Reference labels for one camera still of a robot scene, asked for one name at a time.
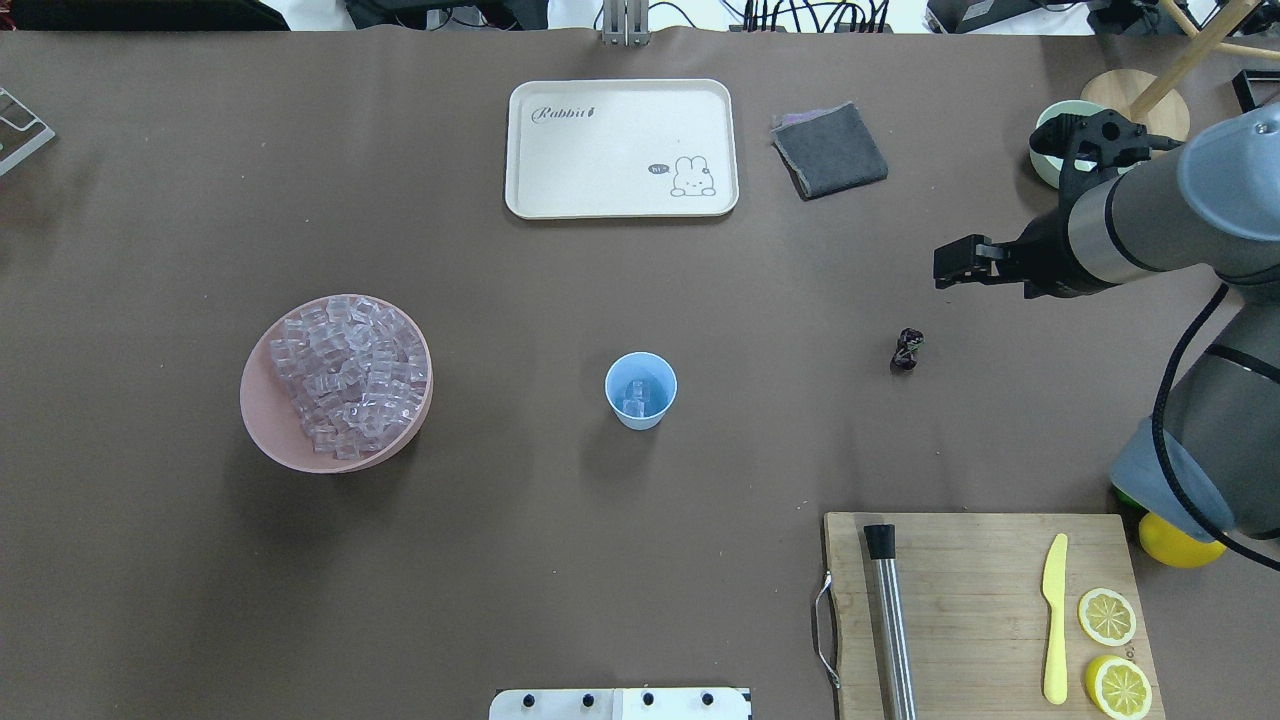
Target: wooden chopping board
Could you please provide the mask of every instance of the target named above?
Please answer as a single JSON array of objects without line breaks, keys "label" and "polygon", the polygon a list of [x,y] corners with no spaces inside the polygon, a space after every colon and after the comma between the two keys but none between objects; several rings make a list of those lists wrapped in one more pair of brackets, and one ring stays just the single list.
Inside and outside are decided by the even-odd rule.
[{"label": "wooden chopping board", "polygon": [[[1119,515],[952,512],[828,512],[824,523],[831,597],[836,611],[842,720],[886,716],[876,659],[876,577],[861,527],[897,530],[902,594],[918,715],[948,720],[1106,720],[1084,692],[1084,667],[1100,655],[1138,664],[1155,696],[1151,720],[1165,707]],[[1048,605],[1041,574],[1053,536],[1066,533],[1068,697],[1042,694]],[[1138,633],[1124,647],[1089,639],[1076,620],[1080,596],[1111,588],[1138,614]]]}]

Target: pink bowl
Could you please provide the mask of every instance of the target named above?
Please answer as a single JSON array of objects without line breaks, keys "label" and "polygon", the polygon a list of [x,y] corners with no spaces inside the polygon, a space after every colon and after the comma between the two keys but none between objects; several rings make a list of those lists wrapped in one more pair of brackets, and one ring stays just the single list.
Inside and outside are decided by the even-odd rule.
[{"label": "pink bowl", "polygon": [[[342,296],[356,297],[355,293],[320,297],[310,302],[303,302],[276,320],[275,324],[262,333],[257,345],[253,346],[253,351],[248,354],[248,363],[244,364],[244,373],[241,375],[241,416],[244,419],[244,429],[248,430],[248,436],[253,438],[259,450],[265,452],[268,457],[285,468],[302,470],[303,473],[352,473],[378,465],[399,452],[402,447],[408,445],[408,441],[413,439],[413,436],[422,427],[422,420],[426,419],[426,409],[431,405],[431,389],[435,387],[435,368],[431,365],[431,350],[428,347],[426,392],[424,392],[422,406],[419,409],[417,415],[413,416],[410,427],[396,438],[396,442],[367,457],[356,460],[338,460],[332,452],[325,455],[315,451],[311,438],[302,432],[302,424],[297,411],[289,402],[288,393],[280,387],[280,380],[275,378],[270,342],[283,336],[282,325],[285,319],[296,318],[298,313],[314,305],[328,304],[330,297]],[[426,337],[422,334],[422,329],[408,316],[408,313],[385,300],[379,300],[370,295],[365,295],[364,297],[369,297],[379,305],[396,309],[396,311],[408,320],[410,327],[413,328],[419,340],[422,341],[422,347],[426,347]]]}]

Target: gray cloth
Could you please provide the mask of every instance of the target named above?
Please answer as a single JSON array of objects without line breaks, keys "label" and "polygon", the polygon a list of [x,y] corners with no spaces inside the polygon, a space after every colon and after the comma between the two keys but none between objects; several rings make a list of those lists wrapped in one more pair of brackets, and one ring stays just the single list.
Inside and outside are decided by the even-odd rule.
[{"label": "gray cloth", "polygon": [[773,128],[773,142],[806,200],[888,177],[888,164],[852,102],[786,115]]}]

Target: stainless steel rod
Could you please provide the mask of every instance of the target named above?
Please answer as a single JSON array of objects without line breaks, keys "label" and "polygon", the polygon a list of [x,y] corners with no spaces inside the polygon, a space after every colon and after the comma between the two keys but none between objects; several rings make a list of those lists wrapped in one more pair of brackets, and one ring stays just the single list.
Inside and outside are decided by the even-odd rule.
[{"label": "stainless steel rod", "polygon": [[893,527],[868,525],[868,547],[876,568],[881,605],[881,656],[888,664],[890,720],[916,720],[915,692],[911,687],[911,660],[906,650],[906,623],[893,559]]}]

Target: rabbit logo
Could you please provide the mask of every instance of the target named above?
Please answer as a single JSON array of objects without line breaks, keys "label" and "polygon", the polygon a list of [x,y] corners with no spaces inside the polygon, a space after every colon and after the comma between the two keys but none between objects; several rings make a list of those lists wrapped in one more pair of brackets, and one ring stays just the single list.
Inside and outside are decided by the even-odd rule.
[{"label": "rabbit logo", "polygon": [[716,179],[707,169],[707,158],[694,155],[692,158],[676,159],[676,176],[672,178],[671,195],[676,197],[716,195]]}]

